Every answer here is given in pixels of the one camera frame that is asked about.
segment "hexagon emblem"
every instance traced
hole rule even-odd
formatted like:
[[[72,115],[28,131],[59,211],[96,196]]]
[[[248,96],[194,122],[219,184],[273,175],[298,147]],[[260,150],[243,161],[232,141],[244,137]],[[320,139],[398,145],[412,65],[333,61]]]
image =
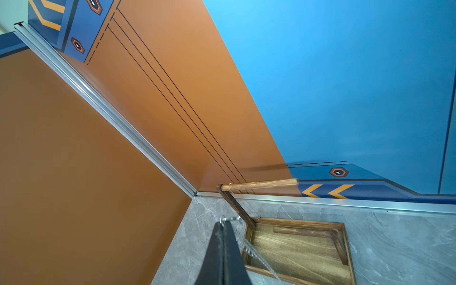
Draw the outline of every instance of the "hexagon emblem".
[[[90,6],[90,9],[97,13],[98,15],[101,15],[101,12],[103,11],[103,8],[101,8],[100,1],[99,0],[87,0],[87,3]]]
[[[333,168],[329,172],[334,177],[347,177],[349,174],[349,171],[343,167],[338,167],[338,168]]]
[[[84,48],[81,45],[81,42],[75,39],[74,37],[71,38],[71,43],[73,44],[74,48],[78,50],[80,53],[84,53]]]

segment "wooden frame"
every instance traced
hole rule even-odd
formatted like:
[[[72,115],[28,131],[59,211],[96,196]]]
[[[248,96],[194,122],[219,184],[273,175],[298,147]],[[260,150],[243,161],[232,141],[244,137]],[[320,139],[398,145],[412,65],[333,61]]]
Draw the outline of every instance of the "wooden frame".
[[[274,219],[274,218],[252,218],[242,208],[242,206],[231,195],[231,191],[257,189],[257,188],[272,188],[283,187],[289,185],[298,185],[299,181],[296,178],[284,179],[276,181],[260,181],[250,183],[239,183],[231,185],[217,186],[217,192],[228,202],[228,204],[236,211],[236,213],[246,222],[245,238],[252,243],[252,240],[257,230],[257,224],[273,225],[273,232],[279,234],[293,234],[300,236],[311,236],[318,238],[331,238],[336,248],[337,254],[341,259],[343,265],[348,265],[350,274],[351,285],[356,285],[355,274],[353,271],[352,258],[350,255],[350,246],[348,244],[347,231],[343,223],[330,223],[330,222],[315,222],[315,221],[301,221],[301,220],[287,220],[287,219]],[[251,266],[251,257],[245,252],[242,252],[245,268],[247,270],[273,277],[272,273],[268,270]],[[297,284],[297,285],[319,285],[318,283],[302,280],[296,277],[278,274],[282,280]]]
[[[356,280],[355,280],[355,274],[353,271],[353,264],[352,264],[352,258],[350,254],[350,246],[348,244],[348,237],[347,237],[347,231],[345,230],[345,225],[343,223],[329,223],[329,222],[315,222],[315,221],[300,221],[300,220],[287,220],[287,219],[274,219],[274,218],[252,218],[255,223],[263,223],[263,224],[270,224],[274,225],[280,228],[286,228],[287,230],[292,229],[292,230],[297,230],[299,231],[300,229],[305,230],[305,236],[314,236],[314,237],[324,237],[324,238],[332,238],[334,241],[334,238],[328,234],[327,236],[322,236],[326,235],[328,231],[337,231],[340,233],[338,235],[338,239],[340,238],[340,245],[343,247],[344,252],[346,253],[346,261],[348,265],[348,270],[350,272],[350,280],[351,280],[351,285],[356,285]],[[255,229],[251,229],[249,227],[245,228],[245,238],[249,241],[252,242],[252,239],[254,237]],[[340,249],[337,249],[337,253],[341,257],[341,261],[344,262],[343,257],[341,256]],[[242,252],[242,258],[244,260],[245,268],[247,270],[263,274],[266,276],[274,277],[272,273],[269,270],[264,270],[261,268],[257,268],[254,266],[249,265],[251,261],[251,257],[245,252]],[[291,277],[288,275],[284,274],[278,274],[279,277],[282,280],[285,280],[287,282],[297,284],[297,285],[319,285],[317,283],[309,282],[306,280],[302,280],[299,278]]]

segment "metal edge profile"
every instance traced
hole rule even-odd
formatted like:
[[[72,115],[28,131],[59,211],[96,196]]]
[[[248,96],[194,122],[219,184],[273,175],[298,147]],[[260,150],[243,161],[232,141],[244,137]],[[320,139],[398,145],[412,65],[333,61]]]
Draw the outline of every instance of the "metal edge profile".
[[[70,85],[84,100],[97,110],[140,152],[154,163],[189,197],[196,196],[196,189],[169,163],[141,134],[122,117],[49,43],[26,23],[14,25],[14,33],[39,58]]]
[[[197,197],[219,197],[222,196],[217,192],[198,192]],[[389,201],[372,201],[372,200],[349,200],[349,199],[331,199],[331,198],[307,198],[291,196],[272,196],[272,195],[253,195],[253,194],[233,194],[233,197],[240,200],[253,200],[266,203],[284,203],[284,204],[303,204],[308,206],[328,206],[355,209],[374,209],[386,212],[412,213],[420,212],[426,214],[456,214],[456,205],[452,204],[431,204],[431,203],[413,203],[413,202],[389,202]]]

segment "orange chevron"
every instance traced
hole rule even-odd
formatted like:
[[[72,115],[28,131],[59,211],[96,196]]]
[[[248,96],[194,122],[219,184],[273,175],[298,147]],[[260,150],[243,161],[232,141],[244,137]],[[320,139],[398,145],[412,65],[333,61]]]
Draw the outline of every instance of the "orange chevron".
[[[347,197],[344,197],[342,196],[341,194],[339,194],[340,192],[344,191],[344,190],[347,190],[348,188],[350,188],[351,186],[355,186],[354,184],[353,185],[350,185],[350,184],[346,184],[346,185],[342,185],[340,187],[337,187],[336,189],[332,190],[331,192],[329,192],[328,194],[331,195],[331,196],[334,196],[336,198],[339,198],[339,199],[348,199]]]
[[[43,3],[43,6],[45,8],[57,11],[62,14],[65,13],[65,6],[55,4],[55,3],[52,3],[51,1],[47,1],[47,0],[41,0],[41,3]]]
[[[310,186],[309,188],[305,189],[302,194],[306,194],[307,196],[310,196],[310,197],[313,197],[313,198],[320,198],[318,197],[317,195],[315,194],[312,194],[312,191],[314,191],[315,189],[317,189],[318,187],[320,187],[321,185],[323,184],[314,184],[312,186]]]
[[[29,0],[29,3],[31,5],[31,7],[33,8],[33,10],[35,11],[35,14],[38,16],[38,19],[40,19],[40,22],[43,26],[50,27],[54,30],[60,31],[60,25],[43,19],[40,12],[38,11],[38,8],[36,7],[35,3],[33,3],[33,0]]]

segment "wooden handle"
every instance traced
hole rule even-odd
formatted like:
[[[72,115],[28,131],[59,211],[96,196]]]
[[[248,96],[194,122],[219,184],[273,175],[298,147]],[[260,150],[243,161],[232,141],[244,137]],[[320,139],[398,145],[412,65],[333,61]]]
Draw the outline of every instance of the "wooden handle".
[[[222,191],[233,192],[233,191],[246,190],[246,189],[273,188],[273,187],[298,186],[298,185],[299,185],[298,178],[291,178],[291,179],[283,179],[283,180],[269,180],[269,181],[260,181],[260,182],[222,185]]]

